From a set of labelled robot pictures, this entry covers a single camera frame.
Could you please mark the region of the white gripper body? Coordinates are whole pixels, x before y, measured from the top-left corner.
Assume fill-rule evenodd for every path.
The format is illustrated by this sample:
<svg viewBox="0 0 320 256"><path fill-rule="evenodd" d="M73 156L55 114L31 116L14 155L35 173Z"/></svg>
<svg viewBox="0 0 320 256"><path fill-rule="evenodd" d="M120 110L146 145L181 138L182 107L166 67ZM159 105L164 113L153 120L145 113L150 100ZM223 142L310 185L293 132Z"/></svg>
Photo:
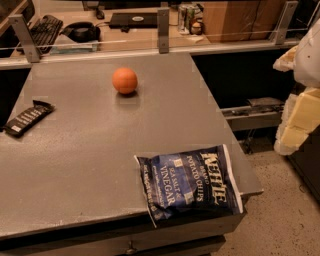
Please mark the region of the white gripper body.
<svg viewBox="0 0 320 256"><path fill-rule="evenodd" d="M294 58L294 79L306 87L320 87L320 19L299 42Z"/></svg>

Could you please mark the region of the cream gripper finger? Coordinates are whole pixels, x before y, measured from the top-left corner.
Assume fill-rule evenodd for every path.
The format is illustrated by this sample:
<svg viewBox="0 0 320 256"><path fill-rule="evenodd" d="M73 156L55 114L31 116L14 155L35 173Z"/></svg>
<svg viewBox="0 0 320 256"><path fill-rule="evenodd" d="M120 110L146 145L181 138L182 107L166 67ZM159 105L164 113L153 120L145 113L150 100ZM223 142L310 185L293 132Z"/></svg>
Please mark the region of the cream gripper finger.
<svg viewBox="0 0 320 256"><path fill-rule="evenodd" d="M299 95L290 94L285 102L274 150L291 155L320 125L320 89L307 88Z"/></svg>
<svg viewBox="0 0 320 256"><path fill-rule="evenodd" d="M279 57L273 64L273 68L278 71L287 72L294 68L294 59L298 46L294 46Z"/></svg>

